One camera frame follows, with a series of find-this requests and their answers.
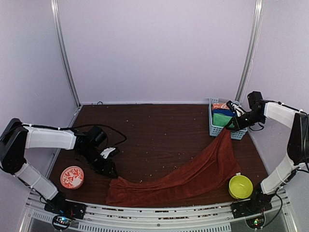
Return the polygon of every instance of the green cloth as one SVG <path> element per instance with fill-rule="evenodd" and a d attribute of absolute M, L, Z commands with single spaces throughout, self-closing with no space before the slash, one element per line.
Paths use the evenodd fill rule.
<path fill-rule="evenodd" d="M 226 116 L 223 114 L 213 114 L 212 116 L 212 123 L 214 126 L 218 126 L 218 127 L 224 127 L 227 123 L 229 123 L 229 121 L 231 120 L 231 116 Z"/>

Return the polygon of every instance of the metal track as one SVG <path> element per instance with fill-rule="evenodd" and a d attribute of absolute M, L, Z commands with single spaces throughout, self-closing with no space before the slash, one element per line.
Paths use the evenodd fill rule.
<path fill-rule="evenodd" d="M 283 210 L 288 210 L 290 202 L 284 190 L 279 192 L 284 202 Z M 106 205 L 88 204 L 83 220 L 76 220 L 70 228 L 82 232 L 230 232 L 230 223 L 244 220 L 233 218 L 231 202 L 207 206 L 178 208 L 125 208 Z M 280 201 L 274 198 L 273 209 L 280 207 Z M 25 218 L 20 227 L 21 232 L 27 232 L 31 218 L 50 223 L 52 213 L 44 211 L 37 193 L 30 193 L 26 203 Z M 291 214 L 286 217 L 286 223 L 293 230 Z"/>

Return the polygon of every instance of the orange item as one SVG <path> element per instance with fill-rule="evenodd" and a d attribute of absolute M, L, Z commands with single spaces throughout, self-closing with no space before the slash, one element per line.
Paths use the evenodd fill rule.
<path fill-rule="evenodd" d="M 221 109 L 221 110 L 229 110 L 226 103 L 214 103 L 211 106 L 212 110 Z"/>
<path fill-rule="evenodd" d="M 170 203 L 215 190 L 239 172 L 230 131 L 223 129 L 199 155 L 158 180 L 132 183 L 121 177 L 113 179 L 106 204 L 144 207 Z"/>
<path fill-rule="evenodd" d="M 67 189 L 78 189 L 84 182 L 84 172 L 77 166 L 68 167 L 62 172 L 60 182 Z"/>

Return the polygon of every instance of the yellow bowl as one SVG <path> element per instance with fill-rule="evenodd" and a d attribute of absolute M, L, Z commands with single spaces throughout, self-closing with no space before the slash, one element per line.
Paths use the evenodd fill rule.
<path fill-rule="evenodd" d="M 228 191 L 235 199 L 245 199 L 252 194 L 253 185 L 246 176 L 236 175 L 230 180 Z"/>

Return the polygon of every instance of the black cable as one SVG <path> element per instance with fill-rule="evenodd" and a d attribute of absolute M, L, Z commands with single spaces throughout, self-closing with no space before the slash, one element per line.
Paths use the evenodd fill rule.
<path fill-rule="evenodd" d="M 112 146 L 116 146 L 116 145 L 122 144 L 122 143 L 124 143 L 127 140 L 127 137 L 122 132 L 120 132 L 119 130 L 117 130 L 117 129 L 111 127 L 111 126 L 105 125 L 105 124 L 85 124 L 85 125 L 80 125 L 80 126 L 77 126 L 77 127 L 71 127 L 71 128 L 66 128 L 66 129 L 67 130 L 72 130 L 72 129 L 79 129 L 79 128 L 84 128 L 84 127 L 93 127 L 93 126 L 109 128 L 112 131 L 120 134 L 124 138 L 123 140 L 121 140 L 120 142 L 115 143 Z"/>
<path fill-rule="evenodd" d="M 249 129 L 252 131 L 261 131 L 262 129 L 264 129 L 264 126 L 261 125 L 259 122 L 257 124 L 260 126 L 260 129 L 255 130 L 255 129 L 252 129 L 251 127 L 249 127 Z"/>
<path fill-rule="evenodd" d="M 38 193 L 40 195 L 40 202 L 43 204 L 48 204 L 53 210 L 55 210 L 58 214 L 64 215 L 64 213 L 61 213 L 60 210 L 58 210 L 54 205 L 52 205 L 42 194 L 40 194 L 38 191 L 35 191 L 36 193 Z"/>
<path fill-rule="evenodd" d="M 308 173 L 308 174 L 309 174 L 309 172 L 308 172 L 308 171 L 306 171 L 306 170 L 297 169 L 297 171 L 298 171 L 298 172 L 305 172 L 305 173 Z"/>
<path fill-rule="evenodd" d="M 276 190 L 275 195 L 276 195 L 277 197 L 279 197 L 279 199 L 280 199 L 280 202 L 281 202 L 280 209 L 278 210 L 278 212 L 276 213 L 276 215 L 272 218 L 272 220 L 270 220 L 266 225 L 262 226 L 262 228 L 268 226 L 271 222 L 273 222 L 273 221 L 275 220 L 275 218 L 279 215 L 279 213 L 280 213 L 280 211 L 281 211 L 281 209 L 282 209 L 283 200 L 282 200 L 282 198 L 277 194 L 278 190 L 279 190 L 279 188 Z"/>
<path fill-rule="evenodd" d="M 26 127 L 30 127 L 29 124 L 23 124 L 23 126 L 26 126 Z M 34 128 L 43 128 L 43 129 L 51 129 L 51 130 L 62 130 L 61 128 L 58 128 L 58 127 L 51 127 L 51 126 L 45 126 L 45 125 L 32 125 L 31 124 L 31 127 L 34 127 Z"/>

